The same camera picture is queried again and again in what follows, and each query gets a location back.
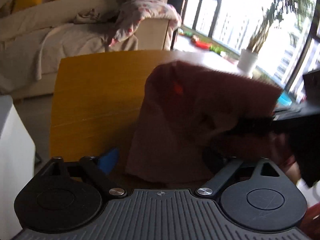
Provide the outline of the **tall green potted plant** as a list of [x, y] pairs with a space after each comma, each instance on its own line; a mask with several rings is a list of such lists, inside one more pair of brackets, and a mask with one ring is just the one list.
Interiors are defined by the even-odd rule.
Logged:
[[316, 3], [312, 0], [273, 0], [266, 10], [261, 25], [256, 28], [249, 40], [247, 50], [258, 54], [266, 42], [272, 24], [277, 21], [281, 23], [284, 16], [293, 13], [301, 22], [305, 19], [312, 19]]

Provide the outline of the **floral pink blanket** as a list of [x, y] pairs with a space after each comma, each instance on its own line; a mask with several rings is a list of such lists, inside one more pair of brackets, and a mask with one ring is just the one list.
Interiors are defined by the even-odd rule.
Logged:
[[181, 16], [173, 5], [162, 0], [125, 0], [120, 6], [115, 33], [108, 38], [108, 45], [112, 46], [130, 38], [137, 31], [141, 22], [146, 19], [168, 20], [169, 38], [172, 38], [173, 32], [182, 23]]

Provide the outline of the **red plastic basin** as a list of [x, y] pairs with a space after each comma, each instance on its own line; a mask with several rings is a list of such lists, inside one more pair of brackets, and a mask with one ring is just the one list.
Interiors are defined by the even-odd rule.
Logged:
[[197, 40], [194, 42], [195, 43], [195, 46], [200, 48], [200, 49], [203, 49], [203, 50], [210, 50], [212, 44], [210, 43], [207, 43], [207, 42], [203, 42], [203, 41], [200, 41], [200, 40]]

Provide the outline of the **pink ribbed child's dress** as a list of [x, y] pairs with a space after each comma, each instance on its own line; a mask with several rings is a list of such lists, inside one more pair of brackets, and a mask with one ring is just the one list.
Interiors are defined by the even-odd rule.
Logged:
[[157, 66], [144, 99], [125, 171], [179, 184], [212, 177], [226, 157], [270, 157], [271, 133], [239, 134], [244, 117], [271, 117], [278, 86], [187, 62]]

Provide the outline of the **white plant pot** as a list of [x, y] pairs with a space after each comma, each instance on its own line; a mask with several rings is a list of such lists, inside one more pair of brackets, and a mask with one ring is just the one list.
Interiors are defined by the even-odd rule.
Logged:
[[257, 53], [251, 52], [248, 49], [242, 49], [237, 67], [242, 72], [249, 75], [255, 68], [257, 59]]

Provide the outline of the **white side table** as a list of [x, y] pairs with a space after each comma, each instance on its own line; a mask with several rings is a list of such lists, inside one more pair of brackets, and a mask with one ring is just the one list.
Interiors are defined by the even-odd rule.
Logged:
[[14, 201], [34, 176], [35, 150], [12, 97], [1, 96], [1, 239], [12, 239], [22, 230]]

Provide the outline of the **beige covered sofa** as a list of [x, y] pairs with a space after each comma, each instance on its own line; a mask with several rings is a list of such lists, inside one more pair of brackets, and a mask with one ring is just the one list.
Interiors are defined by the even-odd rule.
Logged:
[[[51, 94], [61, 59], [122, 50], [169, 50], [169, 21], [146, 19], [127, 40], [108, 45], [123, 0], [58, 0], [1, 19], [1, 94], [15, 99]], [[74, 24], [95, 9], [95, 24]]]

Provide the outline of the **small green plant tray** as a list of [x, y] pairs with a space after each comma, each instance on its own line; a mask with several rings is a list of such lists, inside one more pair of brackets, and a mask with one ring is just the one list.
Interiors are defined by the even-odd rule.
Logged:
[[223, 56], [226, 53], [225, 48], [221, 47], [221, 46], [215, 46], [215, 45], [211, 45], [209, 48], [210, 51], [216, 53], [217, 55]]

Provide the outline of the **turquoise plastic basin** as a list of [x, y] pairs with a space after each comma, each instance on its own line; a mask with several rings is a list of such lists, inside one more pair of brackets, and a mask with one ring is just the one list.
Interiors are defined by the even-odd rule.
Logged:
[[286, 92], [282, 92], [280, 97], [277, 100], [277, 105], [278, 106], [291, 106], [292, 100], [291, 98], [286, 94]]

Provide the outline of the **crumpled beige cloth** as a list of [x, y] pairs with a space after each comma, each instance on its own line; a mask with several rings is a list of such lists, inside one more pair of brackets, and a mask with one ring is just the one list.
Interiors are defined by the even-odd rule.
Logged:
[[74, 20], [74, 24], [95, 24], [99, 22], [100, 14], [95, 12], [95, 9], [91, 9], [88, 12], [78, 13]]

